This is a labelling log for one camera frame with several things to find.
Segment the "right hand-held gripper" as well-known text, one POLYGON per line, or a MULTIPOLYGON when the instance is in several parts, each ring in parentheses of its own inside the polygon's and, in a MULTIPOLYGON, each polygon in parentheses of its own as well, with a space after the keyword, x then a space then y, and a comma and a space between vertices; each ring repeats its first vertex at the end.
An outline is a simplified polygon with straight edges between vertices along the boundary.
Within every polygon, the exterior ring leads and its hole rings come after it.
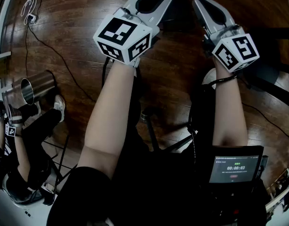
POLYGON ((192 0, 199 24, 205 28, 223 28, 204 35, 206 55, 214 56, 230 73, 241 70, 260 58, 250 34, 235 24, 229 11, 214 0, 192 0))

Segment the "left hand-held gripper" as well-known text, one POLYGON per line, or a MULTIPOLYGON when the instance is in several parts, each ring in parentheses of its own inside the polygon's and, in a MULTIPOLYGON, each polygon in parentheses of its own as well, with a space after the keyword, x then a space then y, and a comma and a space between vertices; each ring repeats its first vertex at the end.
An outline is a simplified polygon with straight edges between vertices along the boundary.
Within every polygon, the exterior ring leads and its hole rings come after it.
POLYGON ((93 36, 100 52, 123 64, 138 67, 139 57, 152 45, 157 26, 172 0, 128 0, 107 15, 93 36))

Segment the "person's right forearm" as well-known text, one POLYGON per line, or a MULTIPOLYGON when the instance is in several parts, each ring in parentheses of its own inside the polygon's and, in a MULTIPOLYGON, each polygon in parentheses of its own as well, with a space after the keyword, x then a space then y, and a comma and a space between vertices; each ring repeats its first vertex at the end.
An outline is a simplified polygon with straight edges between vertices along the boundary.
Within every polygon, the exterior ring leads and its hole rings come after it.
POLYGON ((248 145, 248 132, 237 79, 216 85, 212 145, 248 145))

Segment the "person's left forearm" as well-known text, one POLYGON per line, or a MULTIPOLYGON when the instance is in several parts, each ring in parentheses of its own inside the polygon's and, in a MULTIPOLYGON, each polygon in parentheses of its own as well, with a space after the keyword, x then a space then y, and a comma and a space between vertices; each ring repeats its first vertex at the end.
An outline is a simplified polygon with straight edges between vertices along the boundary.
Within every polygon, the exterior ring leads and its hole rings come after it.
POLYGON ((127 131, 134 74, 134 67, 114 62, 88 121, 85 146, 120 154, 127 131))

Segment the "person's white shoe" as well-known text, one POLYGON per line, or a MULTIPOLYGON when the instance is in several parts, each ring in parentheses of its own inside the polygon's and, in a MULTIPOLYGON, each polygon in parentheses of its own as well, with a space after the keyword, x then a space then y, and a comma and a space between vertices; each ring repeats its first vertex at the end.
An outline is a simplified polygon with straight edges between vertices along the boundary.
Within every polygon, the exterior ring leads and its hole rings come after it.
POLYGON ((204 89, 216 89, 216 84, 211 85, 211 83, 213 81, 215 81, 217 79, 217 74, 216 74, 216 69, 212 68, 211 70, 209 70, 207 72, 207 74, 205 75, 203 82, 202 82, 202 86, 204 89))
POLYGON ((65 99, 61 95, 55 96, 54 109, 61 112, 61 120, 59 122, 63 122, 65 109, 66 109, 66 102, 65 102, 65 99))

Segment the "black chair base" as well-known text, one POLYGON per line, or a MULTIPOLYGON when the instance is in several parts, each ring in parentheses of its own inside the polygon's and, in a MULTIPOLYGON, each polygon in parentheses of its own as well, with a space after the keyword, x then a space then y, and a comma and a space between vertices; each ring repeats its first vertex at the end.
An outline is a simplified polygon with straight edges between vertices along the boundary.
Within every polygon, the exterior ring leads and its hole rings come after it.
POLYGON ((289 65, 281 62, 277 40, 289 40, 289 28, 255 28, 250 35, 260 58, 243 70, 248 88, 263 90, 284 103, 289 103, 289 92, 276 86, 280 72, 289 74, 289 65))

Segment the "black metal stand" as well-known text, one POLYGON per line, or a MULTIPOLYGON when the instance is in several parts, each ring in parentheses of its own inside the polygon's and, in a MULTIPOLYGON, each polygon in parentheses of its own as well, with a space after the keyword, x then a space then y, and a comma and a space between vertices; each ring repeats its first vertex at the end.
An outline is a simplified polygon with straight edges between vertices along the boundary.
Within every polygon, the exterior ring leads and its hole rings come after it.
POLYGON ((181 147, 186 145, 188 142, 191 142, 193 140, 193 131, 192 131, 192 128, 190 127, 190 123, 187 122, 186 127, 187 129, 191 130, 190 135, 165 149, 161 149, 159 147, 159 144, 158 144, 158 141, 157 141, 157 138, 156 138, 153 126, 152 126, 152 122, 151 122, 151 117, 153 114, 154 114, 154 108, 147 107, 141 112, 140 118, 147 125, 147 129, 150 135, 154 152, 176 153, 178 149, 180 149, 181 147))

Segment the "silver metal bin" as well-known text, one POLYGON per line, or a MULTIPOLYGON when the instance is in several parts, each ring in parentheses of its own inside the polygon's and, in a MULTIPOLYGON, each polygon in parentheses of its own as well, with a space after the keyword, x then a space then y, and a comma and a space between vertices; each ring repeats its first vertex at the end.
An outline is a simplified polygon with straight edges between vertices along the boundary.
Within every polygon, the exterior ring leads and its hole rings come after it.
POLYGON ((20 84, 23 100, 28 105, 38 102, 55 87, 55 77, 49 70, 45 70, 28 78, 23 78, 20 84))

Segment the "black screen device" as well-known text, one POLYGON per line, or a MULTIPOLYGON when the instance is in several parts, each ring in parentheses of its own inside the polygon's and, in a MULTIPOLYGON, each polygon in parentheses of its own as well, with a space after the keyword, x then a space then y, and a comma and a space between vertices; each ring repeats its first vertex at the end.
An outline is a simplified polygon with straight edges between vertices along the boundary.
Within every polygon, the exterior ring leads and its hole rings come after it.
POLYGON ((253 181, 259 170, 264 148, 257 146, 214 147, 209 182, 212 184, 253 181))

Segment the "person's black clothing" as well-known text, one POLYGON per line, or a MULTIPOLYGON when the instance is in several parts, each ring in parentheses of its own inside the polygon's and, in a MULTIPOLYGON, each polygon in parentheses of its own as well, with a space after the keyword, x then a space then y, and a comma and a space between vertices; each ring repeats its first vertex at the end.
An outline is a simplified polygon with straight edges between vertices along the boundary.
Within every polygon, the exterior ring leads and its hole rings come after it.
MULTIPOLYGON (((219 83, 232 79, 216 69, 219 83)), ((84 145, 52 205, 47 226, 218 226, 220 212, 237 218, 238 226, 265 226, 265 202, 258 191, 238 183, 209 182, 216 90, 194 103, 197 135, 181 153, 150 151, 136 124, 140 89, 134 74, 127 131, 119 155, 84 145), (226 190, 236 186, 234 193, 226 190)))

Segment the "white table frame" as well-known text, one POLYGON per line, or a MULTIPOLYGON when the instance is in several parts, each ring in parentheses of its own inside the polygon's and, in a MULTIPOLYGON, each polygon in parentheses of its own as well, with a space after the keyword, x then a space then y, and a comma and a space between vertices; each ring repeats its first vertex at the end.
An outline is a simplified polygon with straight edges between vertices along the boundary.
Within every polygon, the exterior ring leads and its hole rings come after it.
POLYGON ((289 167, 273 184, 266 204, 266 226, 289 226, 289 167))

